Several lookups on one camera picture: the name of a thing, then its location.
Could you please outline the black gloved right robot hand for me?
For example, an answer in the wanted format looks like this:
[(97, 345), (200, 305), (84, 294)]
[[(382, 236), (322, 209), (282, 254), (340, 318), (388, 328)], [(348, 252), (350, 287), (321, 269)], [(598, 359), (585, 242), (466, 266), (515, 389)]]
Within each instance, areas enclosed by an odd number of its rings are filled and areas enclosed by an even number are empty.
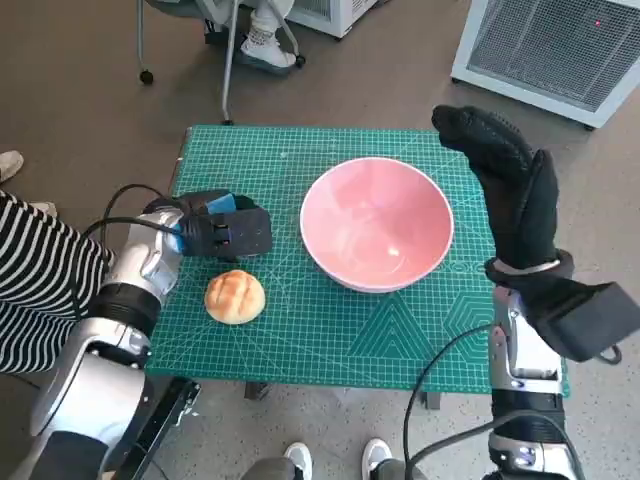
[(442, 146), (463, 153), (483, 190), (496, 258), (525, 270), (558, 259), (559, 188), (551, 154), (482, 109), (439, 105), (432, 123)]

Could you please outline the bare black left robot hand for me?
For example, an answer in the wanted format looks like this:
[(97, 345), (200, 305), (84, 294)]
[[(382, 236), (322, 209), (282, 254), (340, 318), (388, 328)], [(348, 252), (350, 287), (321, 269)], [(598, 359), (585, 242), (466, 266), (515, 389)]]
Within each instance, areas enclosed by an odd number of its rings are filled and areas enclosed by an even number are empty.
[(192, 192), (185, 194), (184, 199), (193, 211), (206, 214), (233, 213), (259, 208), (250, 197), (224, 189)]

